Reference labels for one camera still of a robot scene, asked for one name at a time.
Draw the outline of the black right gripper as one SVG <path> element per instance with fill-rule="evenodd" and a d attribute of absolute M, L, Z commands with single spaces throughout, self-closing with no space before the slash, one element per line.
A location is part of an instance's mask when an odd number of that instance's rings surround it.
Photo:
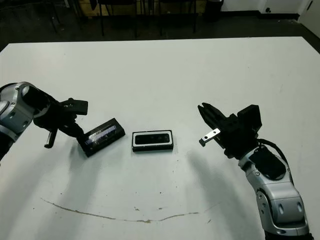
<path fill-rule="evenodd" d="M 204 122 L 212 129 L 199 140 L 201 146 L 215 140 L 228 158 L 241 159 L 258 146 L 258 113 L 238 113 L 226 117 L 216 107 L 203 102 L 197 106 Z"/>

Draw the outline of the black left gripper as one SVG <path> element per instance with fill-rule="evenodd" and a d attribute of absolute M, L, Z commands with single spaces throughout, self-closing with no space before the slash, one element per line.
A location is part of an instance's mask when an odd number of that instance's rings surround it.
<path fill-rule="evenodd" d="M 69 111 L 73 110 L 73 103 L 73 98 L 63 102 L 55 100 L 50 104 L 46 113 L 33 119 L 37 127 L 49 131 L 45 148 L 53 147 L 58 130 L 73 138 L 80 138 L 84 135 L 83 129 L 76 123 L 77 115 Z"/>

